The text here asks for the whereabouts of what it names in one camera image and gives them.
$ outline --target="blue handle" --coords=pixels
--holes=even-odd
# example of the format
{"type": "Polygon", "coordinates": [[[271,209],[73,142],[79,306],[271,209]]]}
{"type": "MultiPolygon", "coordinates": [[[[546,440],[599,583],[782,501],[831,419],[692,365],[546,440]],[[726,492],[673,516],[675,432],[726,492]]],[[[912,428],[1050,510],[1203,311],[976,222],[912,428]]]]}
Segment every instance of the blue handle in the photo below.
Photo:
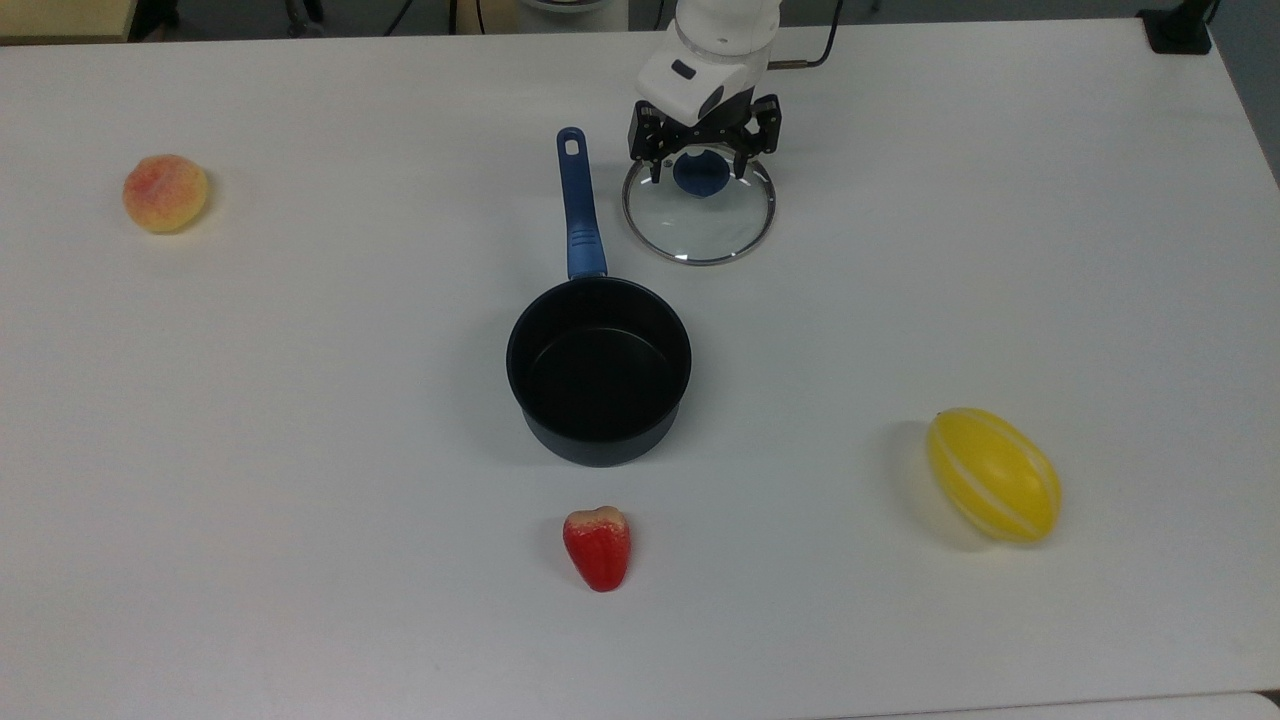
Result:
{"type": "Polygon", "coordinates": [[[600,227],[595,220],[591,193],[591,164],[586,159],[586,135],[564,128],[556,135],[561,160],[561,191],[564,195],[564,224],[568,228],[568,278],[590,278],[608,273],[600,227]]]}

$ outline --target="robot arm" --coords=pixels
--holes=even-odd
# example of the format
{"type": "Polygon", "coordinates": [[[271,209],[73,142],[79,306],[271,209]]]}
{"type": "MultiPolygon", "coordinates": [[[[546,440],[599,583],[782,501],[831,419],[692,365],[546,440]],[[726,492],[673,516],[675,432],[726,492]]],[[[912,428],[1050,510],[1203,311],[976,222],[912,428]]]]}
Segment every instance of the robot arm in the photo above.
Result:
{"type": "Polygon", "coordinates": [[[782,0],[684,0],[640,70],[640,96],[685,127],[751,90],[769,64],[782,0]]]}
{"type": "Polygon", "coordinates": [[[653,182],[662,160],[690,145],[733,151],[735,177],[750,158],[777,149],[782,113],[776,96],[753,101],[769,64],[782,0],[682,0],[662,46],[636,81],[644,100],[631,120],[631,156],[648,163],[653,182]],[[748,124],[755,120],[755,131],[748,124]]]}

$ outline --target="glass lid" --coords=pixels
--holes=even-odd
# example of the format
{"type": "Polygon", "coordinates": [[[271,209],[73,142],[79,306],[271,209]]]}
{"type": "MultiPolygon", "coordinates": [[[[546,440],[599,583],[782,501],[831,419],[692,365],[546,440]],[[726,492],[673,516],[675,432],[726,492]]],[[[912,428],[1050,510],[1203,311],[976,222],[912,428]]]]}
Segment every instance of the glass lid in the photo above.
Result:
{"type": "Polygon", "coordinates": [[[662,161],[659,182],[636,161],[622,190],[627,224],[659,255],[687,265],[718,265],[755,247],[773,224],[773,181],[756,160],[733,178],[733,152],[690,145],[662,161]]]}

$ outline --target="black saucepan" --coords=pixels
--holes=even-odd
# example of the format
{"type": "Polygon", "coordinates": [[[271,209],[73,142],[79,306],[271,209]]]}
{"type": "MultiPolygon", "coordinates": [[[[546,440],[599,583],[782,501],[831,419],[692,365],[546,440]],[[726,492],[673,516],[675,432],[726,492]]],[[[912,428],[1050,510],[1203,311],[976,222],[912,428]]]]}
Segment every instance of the black saucepan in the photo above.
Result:
{"type": "Polygon", "coordinates": [[[544,292],[507,342],[507,379],[534,436],[593,468],[648,452],[667,434],[689,386],[689,334],[652,291],[607,275],[586,137],[557,137],[568,282],[544,292]]]}

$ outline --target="red strawberry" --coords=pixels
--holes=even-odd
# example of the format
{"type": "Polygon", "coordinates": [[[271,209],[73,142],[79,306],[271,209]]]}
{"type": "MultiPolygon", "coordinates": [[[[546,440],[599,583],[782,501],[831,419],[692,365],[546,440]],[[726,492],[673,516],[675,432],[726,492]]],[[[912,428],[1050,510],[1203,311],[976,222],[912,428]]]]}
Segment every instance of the red strawberry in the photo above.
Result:
{"type": "Polygon", "coordinates": [[[564,519],[564,550],[593,591],[617,588],[631,559],[626,516],[612,505],[570,512],[564,519]]]}

